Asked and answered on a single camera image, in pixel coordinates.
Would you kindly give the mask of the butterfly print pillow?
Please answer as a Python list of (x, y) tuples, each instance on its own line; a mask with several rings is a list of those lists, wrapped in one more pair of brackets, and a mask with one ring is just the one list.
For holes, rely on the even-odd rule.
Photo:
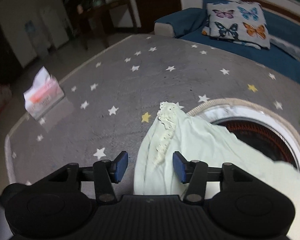
[(203, 35), (256, 49), (270, 49), (267, 23), (259, 3), (208, 3), (206, 13)]

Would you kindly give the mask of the tissue box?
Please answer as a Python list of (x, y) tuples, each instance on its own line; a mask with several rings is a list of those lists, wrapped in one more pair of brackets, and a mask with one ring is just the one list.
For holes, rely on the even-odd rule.
[(64, 98), (64, 92), (57, 79), (42, 66), (35, 75), (32, 86), (23, 93), (23, 96), (26, 111), (35, 120), (38, 120)]

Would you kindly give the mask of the white refrigerator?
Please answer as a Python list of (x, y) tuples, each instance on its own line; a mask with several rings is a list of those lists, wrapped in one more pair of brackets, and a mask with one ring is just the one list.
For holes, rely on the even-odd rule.
[(56, 49), (69, 41), (64, 25), (54, 9), (43, 7), (40, 9), (40, 16)]

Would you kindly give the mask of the pale green garment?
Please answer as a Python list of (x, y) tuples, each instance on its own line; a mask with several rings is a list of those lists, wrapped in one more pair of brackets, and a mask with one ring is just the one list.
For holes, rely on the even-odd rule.
[(135, 194), (185, 195), (187, 185), (178, 181), (173, 170), (175, 151), (187, 160), (200, 160), (212, 167), (233, 163), (285, 194), (296, 209), (288, 237), (300, 239), (300, 173), (289, 163), (266, 157), (225, 127), (187, 115), (172, 102), (160, 104), (157, 117), (141, 143), (134, 172)]

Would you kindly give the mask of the water dispenser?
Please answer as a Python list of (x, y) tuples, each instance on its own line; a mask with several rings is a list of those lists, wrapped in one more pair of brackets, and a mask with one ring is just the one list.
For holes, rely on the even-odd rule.
[(31, 20), (25, 23), (25, 31), (38, 57), (43, 59), (46, 55), (46, 47), (39, 31), (36, 29), (34, 23)]

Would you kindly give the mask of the blue sofa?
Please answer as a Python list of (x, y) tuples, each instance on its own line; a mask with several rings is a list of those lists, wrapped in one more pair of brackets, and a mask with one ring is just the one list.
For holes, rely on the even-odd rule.
[(300, 84), (300, 25), (257, 2), (203, 0), (156, 20), (154, 32), (246, 57)]

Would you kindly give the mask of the dark wooden side table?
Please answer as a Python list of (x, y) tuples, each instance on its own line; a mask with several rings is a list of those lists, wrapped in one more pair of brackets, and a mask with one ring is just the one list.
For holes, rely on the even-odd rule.
[[(111, 18), (110, 11), (118, 7), (127, 7), (132, 21), (132, 27), (116, 27)], [(132, 3), (130, 0), (113, 0), (99, 7), (92, 7), (78, 15), (77, 33), (81, 44), (88, 50), (88, 40), (100, 38), (102, 44), (108, 48), (108, 35), (113, 33), (138, 33)]]

